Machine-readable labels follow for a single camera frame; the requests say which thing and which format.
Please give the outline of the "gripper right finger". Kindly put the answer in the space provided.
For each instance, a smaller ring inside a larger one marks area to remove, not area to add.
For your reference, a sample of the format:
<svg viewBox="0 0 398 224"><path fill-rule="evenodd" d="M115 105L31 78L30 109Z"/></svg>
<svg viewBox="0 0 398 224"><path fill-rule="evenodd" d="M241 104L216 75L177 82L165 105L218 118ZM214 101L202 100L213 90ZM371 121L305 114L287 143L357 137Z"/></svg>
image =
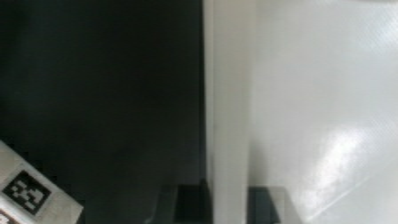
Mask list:
<svg viewBox="0 0 398 224"><path fill-rule="evenodd" d="M293 204L282 187L248 187L246 224L296 224Z"/></svg>

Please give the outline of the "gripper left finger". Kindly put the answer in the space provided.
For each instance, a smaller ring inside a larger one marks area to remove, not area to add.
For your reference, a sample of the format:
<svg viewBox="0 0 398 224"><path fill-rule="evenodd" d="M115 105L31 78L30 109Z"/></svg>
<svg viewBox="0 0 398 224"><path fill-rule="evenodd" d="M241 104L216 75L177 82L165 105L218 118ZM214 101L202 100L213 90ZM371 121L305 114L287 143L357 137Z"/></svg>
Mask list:
<svg viewBox="0 0 398 224"><path fill-rule="evenodd" d="M165 185L158 194L154 224L213 224L206 181Z"/></svg>

